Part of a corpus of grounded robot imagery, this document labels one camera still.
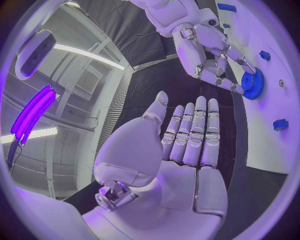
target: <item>blue knob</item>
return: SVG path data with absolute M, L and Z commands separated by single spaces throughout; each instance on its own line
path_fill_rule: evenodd
M 270 59 L 271 59 L 270 53 L 268 53 L 266 51 L 260 51 L 259 55 L 261 56 L 262 59 L 265 59 L 267 61 L 270 61 Z
M 226 11 L 231 11 L 231 12 L 236 12 L 237 11 L 237 8 L 235 6 L 233 6 L 233 5 L 218 3 L 217 7 L 220 10 L 226 10 Z
M 289 126 L 289 122 L 285 119 L 279 119 L 273 122 L 273 128 L 276 132 L 285 129 Z

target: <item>ceiling light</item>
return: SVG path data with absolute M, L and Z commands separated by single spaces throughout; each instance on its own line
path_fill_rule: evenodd
M 62 45 L 62 44 L 55 44 L 54 49 L 69 51 L 69 52 L 72 52 L 72 53 L 75 53 L 75 54 L 80 54 L 80 55 L 95 59 L 97 61 L 100 61 L 102 63 L 111 65 L 115 68 L 118 68 L 118 69 L 121 69 L 121 70 L 125 69 L 123 66 L 121 66 L 121 65 L 119 65 L 119 64 L 117 64 L 113 61 L 110 61 L 110 60 L 108 60 L 108 59 L 106 59 L 102 56 L 96 55 L 96 54 L 91 53 L 89 51 L 81 50 L 81 49 L 76 48 L 76 47 L 66 46 L 66 45 Z
M 46 137 L 46 136 L 51 136 L 51 135 L 56 135 L 56 134 L 58 134 L 57 127 L 34 130 L 31 132 L 28 139 L 35 139 L 35 138 Z M 0 142 L 2 144 L 11 143 L 13 141 L 13 139 L 14 139 L 13 134 L 0 136 Z
M 69 6 L 75 7 L 75 8 L 80 8 L 80 6 L 77 3 L 72 2 L 72 1 L 69 1 L 66 4 L 68 4 Z

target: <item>black floor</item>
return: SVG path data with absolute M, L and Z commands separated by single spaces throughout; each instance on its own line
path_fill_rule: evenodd
M 161 126 L 163 137 L 173 112 L 178 105 L 196 103 L 199 96 L 207 101 L 215 98 L 219 104 L 220 149 L 217 168 L 220 170 L 228 189 L 232 179 L 236 158 L 236 122 L 232 94 L 215 85 L 199 81 L 189 76 L 178 58 L 160 62 L 135 72 L 126 95 L 123 111 L 114 130 L 128 121 L 143 115 L 160 91 L 168 95 L 166 117 Z

